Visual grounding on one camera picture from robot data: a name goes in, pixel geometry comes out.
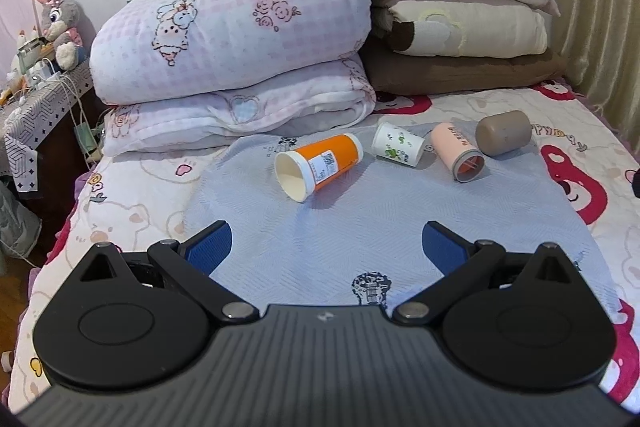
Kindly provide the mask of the brown pillow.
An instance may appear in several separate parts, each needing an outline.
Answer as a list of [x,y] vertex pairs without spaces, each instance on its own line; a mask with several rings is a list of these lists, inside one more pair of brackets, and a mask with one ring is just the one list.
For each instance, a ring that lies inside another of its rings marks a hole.
[[513,58],[402,55],[370,41],[359,51],[375,91],[393,95],[439,95],[526,88],[559,78],[566,63],[552,50]]

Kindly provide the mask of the cartoon bear bed sheet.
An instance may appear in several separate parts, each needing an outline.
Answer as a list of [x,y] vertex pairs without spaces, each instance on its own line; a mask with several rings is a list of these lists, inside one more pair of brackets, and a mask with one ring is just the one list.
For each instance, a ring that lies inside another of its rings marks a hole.
[[[532,123],[528,144],[539,148],[551,179],[584,221],[612,275],[620,306],[610,313],[617,347],[603,390],[629,410],[639,407],[639,201],[631,180],[638,162],[615,135],[563,86],[547,82],[533,89],[447,95],[433,100],[398,98],[381,105],[354,129],[370,146],[381,122],[429,136],[451,122],[467,136],[488,116],[520,110]],[[282,139],[286,150],[303,140]],[[64,244],[44,266],[18,333],[8,404],[19,411],[48,389],[32,344],[39,315],[95,243],[143,251],[170,237],[182,241],[183,213],[203,171],[227,147],[163,154],[127,153],[105,158],[82,188]]]

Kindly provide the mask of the nightstand with patterned cloth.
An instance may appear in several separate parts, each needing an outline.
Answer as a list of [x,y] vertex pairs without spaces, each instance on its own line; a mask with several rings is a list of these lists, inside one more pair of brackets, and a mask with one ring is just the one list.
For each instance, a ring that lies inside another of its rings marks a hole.
[[94,124],[102,109],[87,62],[32,92],[24,104],[1,109],[1,173],[13,179],[14,194],[41,221],[41,254],[52,249],[74,207],[75,181],[88,171],[75,127],[81,118]]

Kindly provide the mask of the pink white lower quilt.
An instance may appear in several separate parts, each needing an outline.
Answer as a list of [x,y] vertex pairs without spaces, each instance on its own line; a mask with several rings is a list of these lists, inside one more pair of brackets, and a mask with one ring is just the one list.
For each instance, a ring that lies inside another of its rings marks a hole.
[[373,112],[375,103],[375,92],[354,55],[248,88],[119,106],[105,118],[103,153],[201,150],[262,133],[299,138],[355,126]]

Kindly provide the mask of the grey bunny plush toy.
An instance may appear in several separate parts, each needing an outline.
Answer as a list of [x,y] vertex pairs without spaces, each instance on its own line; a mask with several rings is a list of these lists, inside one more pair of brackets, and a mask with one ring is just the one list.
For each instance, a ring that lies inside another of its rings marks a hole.
[[86,59],[84,42],[78,29],[80,6],[74,0],[35,0],[41,7],[41,32],[51,43],[55,61],[63,72],[70,72]]

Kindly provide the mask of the white cup green print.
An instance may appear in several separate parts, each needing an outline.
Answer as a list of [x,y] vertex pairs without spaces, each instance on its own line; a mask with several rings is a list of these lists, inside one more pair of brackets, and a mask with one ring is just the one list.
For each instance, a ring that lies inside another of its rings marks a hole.
[[408,167],[416,167],[419,164],[424,146],[424,136],[388,122],[378,124],[372,140],[372,152],[375,156]]

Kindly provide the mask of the light blue knitted blanket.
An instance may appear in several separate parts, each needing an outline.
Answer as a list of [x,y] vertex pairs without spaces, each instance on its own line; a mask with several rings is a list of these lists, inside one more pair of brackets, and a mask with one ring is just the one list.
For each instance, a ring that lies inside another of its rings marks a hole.
[[558,244],[603,308],[620,306],[597,243],[535,144],[489,159],[468,183],[433,153],[413,168],[367,153],[303,202],[285,195],[274,172],[285,147],[265,134],[235,141],[203,171],[183,213],[188,235],[228,223],[231,248],[212,277],[259,309],[395,308],[444,273],[424,254],[431,221],[514,253]]

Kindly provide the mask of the taupe brown plastic cup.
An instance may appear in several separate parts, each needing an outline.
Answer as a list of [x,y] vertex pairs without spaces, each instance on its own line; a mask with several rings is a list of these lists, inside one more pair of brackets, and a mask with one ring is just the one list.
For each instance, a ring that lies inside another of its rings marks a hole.
[[520,110],[492,115],[481,119],[475,129],[480,151],[495,157],[526,146],[532,139],[532,123]]

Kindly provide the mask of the orange white paper cup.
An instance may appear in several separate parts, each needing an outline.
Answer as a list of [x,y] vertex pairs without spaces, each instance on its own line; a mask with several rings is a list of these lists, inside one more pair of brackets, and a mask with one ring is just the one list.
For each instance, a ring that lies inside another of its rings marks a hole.
[[342,133],[277,153],[274,173],[290,199],[305,202],[320,188],[357,166],[362,158],[360,140],[351,133]]

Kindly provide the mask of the beige curtain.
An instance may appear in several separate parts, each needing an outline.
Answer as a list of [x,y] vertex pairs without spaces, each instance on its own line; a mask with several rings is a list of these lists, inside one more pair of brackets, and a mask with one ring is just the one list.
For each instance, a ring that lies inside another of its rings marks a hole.
[[556,0],[552,48],[570,83],[639,150],[639,0]]

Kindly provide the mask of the pink checkered folded quilt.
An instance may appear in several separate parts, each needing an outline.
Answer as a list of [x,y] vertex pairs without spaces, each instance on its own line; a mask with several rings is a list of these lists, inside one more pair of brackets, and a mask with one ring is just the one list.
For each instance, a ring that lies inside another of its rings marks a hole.
[[131,0],[89,66],[107,105],[163,101],[349,58],[370,28],[370,0]]

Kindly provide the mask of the cream folded blanket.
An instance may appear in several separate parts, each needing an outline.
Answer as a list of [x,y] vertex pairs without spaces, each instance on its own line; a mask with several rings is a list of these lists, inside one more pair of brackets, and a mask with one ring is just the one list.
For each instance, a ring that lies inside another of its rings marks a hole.
[[378,0],[372,20],[410,56],[513,58],[548,48],[540,13],[511,0]]

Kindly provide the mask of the pink cylindrical cup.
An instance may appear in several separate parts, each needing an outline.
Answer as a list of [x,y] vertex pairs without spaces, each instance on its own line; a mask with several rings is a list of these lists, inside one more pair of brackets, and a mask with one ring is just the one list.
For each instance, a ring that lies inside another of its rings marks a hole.
[[431,132],[431,141],[437,156],[456,181],[470,182],[484,169],[483,154],[451,122],[438,124]]

